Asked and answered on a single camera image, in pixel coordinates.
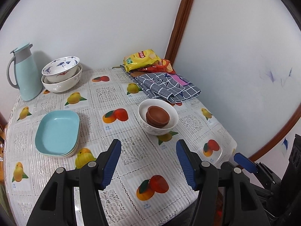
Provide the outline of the yellow chips bag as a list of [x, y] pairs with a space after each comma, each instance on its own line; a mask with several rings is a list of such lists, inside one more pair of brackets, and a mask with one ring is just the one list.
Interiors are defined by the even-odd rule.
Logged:
[[152, 49], [147, 49], [124, 57], [123, 65], [125, 71], [130, 72], [132, 70], [150, 66], [160, 60], [161, 58]]

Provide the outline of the red chips bag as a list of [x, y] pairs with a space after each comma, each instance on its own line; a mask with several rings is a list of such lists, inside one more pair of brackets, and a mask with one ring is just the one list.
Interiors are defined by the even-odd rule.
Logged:
[[169, 60], [161, 59], [150, 66], [139, 68], [138, 71], [145, 73], [175, 73]]

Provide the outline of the large white bowl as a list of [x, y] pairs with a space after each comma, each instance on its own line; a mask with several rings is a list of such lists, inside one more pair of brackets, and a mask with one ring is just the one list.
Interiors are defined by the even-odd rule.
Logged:
[[82, 66], [79, 64], [77, 66], [77, 71], [75, 72], [75, 75], [71, 78], [64, 80], [59, 83], [51, 83], [49, 82], [45, 76], [42, 76], [41, 82], [46, 90], [53, 93], [61, 93], [70, 90], [72, 87], [74, 87], [79, 81], [82, 76]]

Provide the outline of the blue patterned white bowl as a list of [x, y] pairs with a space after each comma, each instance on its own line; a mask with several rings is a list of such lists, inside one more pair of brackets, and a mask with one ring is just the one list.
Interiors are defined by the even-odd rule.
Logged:
[[76, 56], [62, 57], [47, 64], [41, 73], [51, 83], [62, 82], [75, 75], [79, 62]]

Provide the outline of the light blue thermos jug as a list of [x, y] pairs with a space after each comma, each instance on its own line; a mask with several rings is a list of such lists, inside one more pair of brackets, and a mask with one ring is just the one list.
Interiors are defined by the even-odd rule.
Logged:
[[[7, 80], [9, 84], [18, 89], [23, 101], [31, 101], [37, 97], [43, 89], [40, 71], [37, 68], [33, 55], [31, 53], [31, 43], [26, 43], [15, 48], [7, 66]], [[13, 84], [10, 78], [10, 66], [13, 64], [14, 78], [16, 84]]]

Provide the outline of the brown clay bowl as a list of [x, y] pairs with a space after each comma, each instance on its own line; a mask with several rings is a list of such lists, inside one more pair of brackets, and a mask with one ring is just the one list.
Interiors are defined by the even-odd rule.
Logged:
[[154, 123], [166, 123], [170, 121], [170, 116], [163, 108], [150, 106], [146, 112], [146, 119], [150, 119]]
[[168, 124], [168, 122], [166, 122], [166, 123], [158, 123], [158, 122], [154, 123], [150, 119], [146, 119], [146, 121], [152, 127], [159, 128], [159, 129], [164, 128]]

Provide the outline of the grey checked cloth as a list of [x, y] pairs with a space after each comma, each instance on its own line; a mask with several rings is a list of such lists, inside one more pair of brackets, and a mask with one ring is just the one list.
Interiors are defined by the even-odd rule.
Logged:
[[177, 73], [145, 73], [129, 78], [147, 95], [171, 104], [178, 104], [200, 95], [201, 90]]

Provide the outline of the blue square plate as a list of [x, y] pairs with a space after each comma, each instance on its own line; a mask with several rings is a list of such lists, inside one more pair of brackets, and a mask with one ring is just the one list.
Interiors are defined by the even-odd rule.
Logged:
[[47, 113], [41, 120], [35, 136], [38, 152], [63, 155], [75, 145], [80, 131], [80, 118], [70, 110]]

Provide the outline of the fruit print tablecloth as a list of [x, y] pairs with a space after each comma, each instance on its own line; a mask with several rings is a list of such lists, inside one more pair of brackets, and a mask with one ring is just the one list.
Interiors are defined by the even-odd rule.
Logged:
[[146, 133], [138, 115], [144, 92], [127, 91], [130, 77], [121, 69], [86, 71], [80, 81], [63, 94], [41, 93], [11, 111], [5, 147], [5, 183], [10, 207], [18, 225], [26, 225], [49, 178], [58, 167], [75, 168], [75, 156], [42, 155], [35, 136], [43, 117], [55, 110], [79, 115], [79, 148], [94, 156], [113, 139], [122, 145], [121, 156], [110, 185], [100, 198], [109, 225], [165, 225], [197, 198], [185, 180], [176, 142], [185, 140], [199, 156], [219, 167], [234, 153], [237, 143], [207, 108], [191, 99], [174, 106], [178, 124], [162, 137]]

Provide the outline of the white ceramic bowl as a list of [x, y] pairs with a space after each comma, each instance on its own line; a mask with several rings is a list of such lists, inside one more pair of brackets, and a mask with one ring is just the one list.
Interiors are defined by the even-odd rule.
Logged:
[[147, 99], [138, 106], [138, 120], [145, 132], [160, 136], [178, 124], [179, 116], [171, 104], [160, 99]]

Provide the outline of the pink square plate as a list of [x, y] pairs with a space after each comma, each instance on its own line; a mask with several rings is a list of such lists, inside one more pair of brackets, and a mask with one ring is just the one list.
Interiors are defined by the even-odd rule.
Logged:
[[50, 155], [50, 154], [46, 154], [46, 153], [43, 153], [43, 155], [49, 156], [49, 157], [58, 157], [58, 158], [70, 157], [70, 156], [72, 156], [75, 153], [75, 151], [78, 148], [78, 145], [79, 145], [79, 138], [77, 139], [77, 142], [75, 143], [75, 146], [73, 147], [73, 149], [70, 152], [68, 152], [68, 153], [66, 153], [64, 155]]

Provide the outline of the brown wooden door frame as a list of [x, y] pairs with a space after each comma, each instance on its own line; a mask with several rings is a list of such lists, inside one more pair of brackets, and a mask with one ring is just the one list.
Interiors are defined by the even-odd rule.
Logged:
[[185, 32], [185, 28], [189, 19], [194, 0], [181, 0], [179, 9], [174, 21], [173, 30], [165, 53], [165, 59], [168, 59], [171, 64], [174, 63], [178, 50]]

